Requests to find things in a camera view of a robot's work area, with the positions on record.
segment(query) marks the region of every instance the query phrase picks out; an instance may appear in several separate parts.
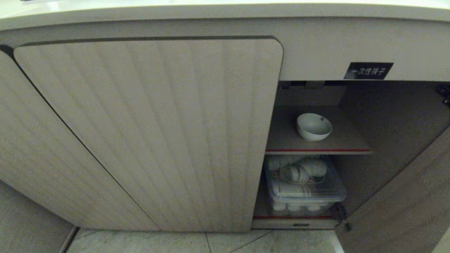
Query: floor tile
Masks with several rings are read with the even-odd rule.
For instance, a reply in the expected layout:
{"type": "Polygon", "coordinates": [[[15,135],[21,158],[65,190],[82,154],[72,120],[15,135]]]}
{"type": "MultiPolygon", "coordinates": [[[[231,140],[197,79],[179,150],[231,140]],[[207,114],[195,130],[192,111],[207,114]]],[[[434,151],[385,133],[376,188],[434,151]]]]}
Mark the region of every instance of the floor tile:
{"type": "Polygon", "coordinates": [[[85,237],[85,236],[91,235],[91,234],[96,233],[98,231],[100,231],[100,230],[98,230],[98,229],[80,228],[78,230],[78,232],[76,233],[74,240],[80,239],[81,237],[85,237]]]}
{"type": "Polygon", "coordinates": [[[332,230],[275,230],[233,253],[343,253],[332,230]]]}
{"type": "Polygon", "coordinates": [[[67,253],[209,253],[204,233],[102,230],[74,240],[67,253]]]}
{"type": "Polygon", "coordinates": [[[229,253],[269,232],[270,230],[251,230],[247,233],[207,233],[207,236],[211,253],[229,253]]]}

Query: shelf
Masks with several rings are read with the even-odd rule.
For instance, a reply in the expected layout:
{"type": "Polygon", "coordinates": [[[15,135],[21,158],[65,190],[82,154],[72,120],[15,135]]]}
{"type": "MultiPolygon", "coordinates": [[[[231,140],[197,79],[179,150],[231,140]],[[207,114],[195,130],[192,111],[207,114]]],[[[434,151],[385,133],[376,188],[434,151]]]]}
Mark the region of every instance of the shelf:
{"type": "Polygon", "coordinates": [[[265,154],[371,154],[372,150],[335,106],[276,106],[270,122],[265,154]],[[327,118],[333,131],[324,140],[309,142],[297,133],[297,117],[316,113],[327,118]]]}
{"type": "Polygon", "coordinates": [[[253,213],[252,229],[334,229],[339,221],[331,212],[320,217],[274,216],[270,213],[270,203],[264,176],[260,181],[253,213]]]}

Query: black label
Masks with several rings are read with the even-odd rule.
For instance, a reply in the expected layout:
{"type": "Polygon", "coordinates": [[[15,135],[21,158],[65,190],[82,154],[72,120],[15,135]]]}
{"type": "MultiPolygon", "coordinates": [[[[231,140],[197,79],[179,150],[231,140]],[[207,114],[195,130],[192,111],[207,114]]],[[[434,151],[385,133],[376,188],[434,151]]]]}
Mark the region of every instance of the black label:
{"type": "Polygon", "coordinates": [[[383,80],[394,63],[350,63],[344,79],[383,80]]]}

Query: wood grain panel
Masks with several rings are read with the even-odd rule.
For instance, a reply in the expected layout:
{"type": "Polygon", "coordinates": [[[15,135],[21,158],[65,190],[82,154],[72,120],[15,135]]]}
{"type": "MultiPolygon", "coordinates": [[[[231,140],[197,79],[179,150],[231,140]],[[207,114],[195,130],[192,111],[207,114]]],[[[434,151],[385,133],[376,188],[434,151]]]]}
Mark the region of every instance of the wood grain panel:
{"type": "Polygon", "coordinates": [[[430,252],[450,226],[450,128],[337,234],[346,252],[430,252]]]}
{"type": "Polygon", "coordinates": [[[0,52],[0,179],[87,228],[157,230],[0,52]]]}
{"type": "Polygon", "coordinates": [[[272,39],[19,47],[38,89],[163,229],[250,229],[283,50],[272,39]]]}

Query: white countertop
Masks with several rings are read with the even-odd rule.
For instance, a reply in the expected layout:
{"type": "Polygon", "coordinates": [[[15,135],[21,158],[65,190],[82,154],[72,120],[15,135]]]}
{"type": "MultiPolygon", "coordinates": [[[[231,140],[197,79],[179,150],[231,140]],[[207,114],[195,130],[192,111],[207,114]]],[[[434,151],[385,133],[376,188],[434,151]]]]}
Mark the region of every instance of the white countertop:
{"type": "Polygon", "coordinates": [[[0,0],[0,31],[117,20],[270,17],[450,22],[450,0],[0,0]]]}

